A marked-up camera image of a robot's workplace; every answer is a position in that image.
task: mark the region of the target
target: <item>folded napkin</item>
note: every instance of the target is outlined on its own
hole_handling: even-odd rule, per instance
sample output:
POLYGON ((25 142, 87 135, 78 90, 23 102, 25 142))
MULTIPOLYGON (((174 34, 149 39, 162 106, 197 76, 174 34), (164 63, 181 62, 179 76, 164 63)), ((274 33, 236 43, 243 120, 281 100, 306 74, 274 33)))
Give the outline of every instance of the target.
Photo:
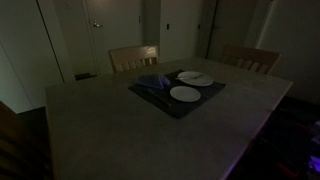
POLYGON ((152 74, 140 76, 136 84, 151 88, 163 89, 164 87, 170 85, 170 81, 163 75, 152 74))

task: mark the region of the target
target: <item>chair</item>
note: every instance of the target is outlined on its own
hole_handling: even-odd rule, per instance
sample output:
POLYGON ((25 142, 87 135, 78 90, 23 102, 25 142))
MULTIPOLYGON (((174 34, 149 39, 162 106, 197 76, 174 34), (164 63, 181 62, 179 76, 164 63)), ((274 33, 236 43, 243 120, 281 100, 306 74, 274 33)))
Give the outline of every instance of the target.
POLYGON ((0 101, 0 178, 50 179, 49 147, 26 129, 0 101))
POLYGON ((109 51, 114 72, 158 64, 157 46, 135 46, 109 51))
POLYGON ((269 74, 280 56, 275 52, 226 45, 220 62, 249 71, 269 74))

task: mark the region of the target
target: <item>dark floor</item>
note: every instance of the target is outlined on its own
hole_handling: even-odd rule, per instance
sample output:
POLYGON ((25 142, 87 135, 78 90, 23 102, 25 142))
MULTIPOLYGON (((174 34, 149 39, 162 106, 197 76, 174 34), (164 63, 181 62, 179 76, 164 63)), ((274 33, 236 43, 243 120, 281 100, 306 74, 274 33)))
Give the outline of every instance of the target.
MULTIPOLYGON (((49 144, 45 108, 18 114, 34 135, 49 144)), ((320 157, 311 142, 320 106, 285 97, 228 179, 307 179, 310 155, 320 157)))

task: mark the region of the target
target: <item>white plate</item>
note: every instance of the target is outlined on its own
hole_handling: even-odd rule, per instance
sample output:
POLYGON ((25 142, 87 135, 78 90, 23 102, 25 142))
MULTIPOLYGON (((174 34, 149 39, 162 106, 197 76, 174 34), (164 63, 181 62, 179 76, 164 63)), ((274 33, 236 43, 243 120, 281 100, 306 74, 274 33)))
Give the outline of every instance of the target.
POLYGON ((177 86, 170 90, 170 95, 183 102, 194 102, 198 101, 201 94, 198 90, 187 86, 177 86))
POLYGON ((182 72, 178 74, 178 78, 182 78, 180 79, 180 81, 193 86, 209 86, 210 84, 213 83, 212 77, 204 73, 195 72, 195 71, 182 72))

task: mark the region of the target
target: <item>tabletop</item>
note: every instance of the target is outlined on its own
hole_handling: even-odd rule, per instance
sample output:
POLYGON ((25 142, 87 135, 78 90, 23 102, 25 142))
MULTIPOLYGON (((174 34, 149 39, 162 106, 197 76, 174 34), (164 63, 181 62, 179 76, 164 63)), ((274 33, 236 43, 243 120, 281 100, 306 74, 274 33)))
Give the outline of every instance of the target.
POLYGON ((56 179, 225 179, 291 82, 202 58, 52 86, 47 118, 56 179), (181 119, 128 87, 140 75, 200 71, 225 83, 181 119))

